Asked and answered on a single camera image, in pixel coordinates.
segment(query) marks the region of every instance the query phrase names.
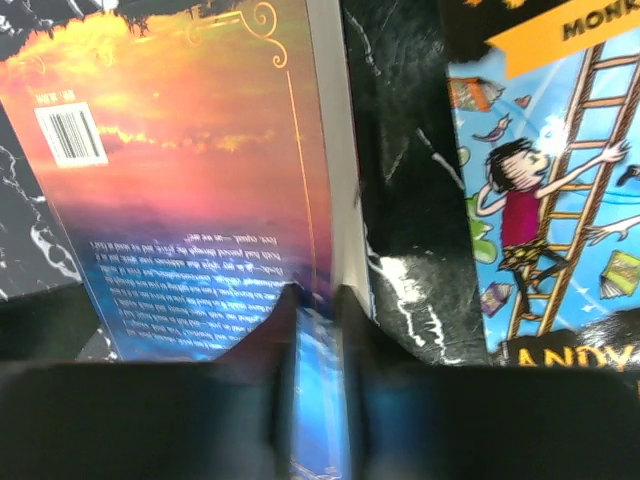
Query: flying book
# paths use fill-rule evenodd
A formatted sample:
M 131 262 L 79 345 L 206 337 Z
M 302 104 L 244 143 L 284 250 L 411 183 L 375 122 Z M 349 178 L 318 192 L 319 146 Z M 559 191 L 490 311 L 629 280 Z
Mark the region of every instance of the flying book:
M 449 89 L 454 108 L 472 112 L 488 112 L 504 91 L 503 86 L 481 77 L 451 78 Z
M 482 311 L 488 317 L 493 317 L 509 301 L 513 286 L 506 283 L 492 283 L 480 296 Z
M 600 298 L 630 297 L 638 288 L 638 283 L 640 259 L 616 250 L 600 275 Z

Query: book cover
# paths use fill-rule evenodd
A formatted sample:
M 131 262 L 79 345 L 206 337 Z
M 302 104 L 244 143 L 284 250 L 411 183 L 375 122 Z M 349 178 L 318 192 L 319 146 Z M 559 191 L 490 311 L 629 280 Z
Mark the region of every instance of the book cover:
M 328 298 L 305 2 L 73 3 L 2 5 L 0 98 L 118 358 L 213 359 L 286 283 Z
M 640 7 L 441 7 L 489 351 L 638 365 Z

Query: black hair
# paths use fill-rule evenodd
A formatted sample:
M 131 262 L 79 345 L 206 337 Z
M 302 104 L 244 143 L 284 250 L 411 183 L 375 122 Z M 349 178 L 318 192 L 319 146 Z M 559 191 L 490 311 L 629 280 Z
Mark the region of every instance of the black hair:
M 493 190 L 497 193 L 514 190 L 515 185 L 504 173 L 502 165 L 505 160 L 517 155 L 520 152 L 534 151 L 533 142 L 526 138 L 519 138 L 513 142 L 505 143 L 491 150 L 487 158 L 487 176 Z

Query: children's book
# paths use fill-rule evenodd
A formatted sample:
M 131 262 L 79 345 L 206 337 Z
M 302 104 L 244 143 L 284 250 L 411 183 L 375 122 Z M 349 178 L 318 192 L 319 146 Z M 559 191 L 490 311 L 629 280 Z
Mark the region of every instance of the children's book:
M 441 9 L 495 361 L 640 364 L 640 6 Z

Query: barcode sticker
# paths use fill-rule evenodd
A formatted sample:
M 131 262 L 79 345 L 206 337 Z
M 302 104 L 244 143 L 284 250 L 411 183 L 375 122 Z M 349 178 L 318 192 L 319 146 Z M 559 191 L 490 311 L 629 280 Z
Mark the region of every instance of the barcode sticker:
M 36 108 L 35 114 L 59 167 L 109 163 L 86 102 Z

